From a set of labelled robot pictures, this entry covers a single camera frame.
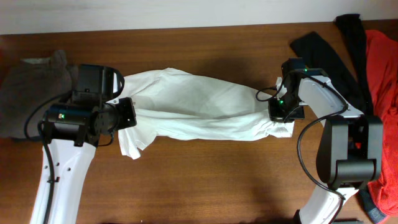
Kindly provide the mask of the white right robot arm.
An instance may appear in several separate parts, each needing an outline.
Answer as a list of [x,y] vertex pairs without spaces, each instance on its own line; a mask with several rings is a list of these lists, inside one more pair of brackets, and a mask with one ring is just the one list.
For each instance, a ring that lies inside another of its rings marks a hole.
[[[348,199],[381,174],[382,121],[350,105],[321,70],[287,72],[268,102],[271,119],[280,123],[295,120],[302,105],[315,113],[316,120],[306,125],[297,139],[297,157],[316,187],[293,220],[333,223]],[[323,132],[316,157],[318,176],[314,177],[303,161],[301,142],[318,123]]]

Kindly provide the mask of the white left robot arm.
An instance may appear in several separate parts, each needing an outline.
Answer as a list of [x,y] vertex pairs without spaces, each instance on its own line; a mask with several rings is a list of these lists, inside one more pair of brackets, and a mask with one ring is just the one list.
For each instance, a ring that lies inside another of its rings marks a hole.
[[133,102],[57,103],[37,125],[43,164],[31,223],[75,223],[89,166],[102,135],[137,124]]

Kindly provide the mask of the white polo shirt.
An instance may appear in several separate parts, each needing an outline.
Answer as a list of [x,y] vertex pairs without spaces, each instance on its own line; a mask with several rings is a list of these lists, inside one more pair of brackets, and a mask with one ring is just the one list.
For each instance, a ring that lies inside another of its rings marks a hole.
[[292,137],[293,123],[276,123],[266,93],[174,68],[126,76],[120,98],[134,103],[137,124],[118,132],[122,155],[138,159],[157,136],[188,141],[256,141]]

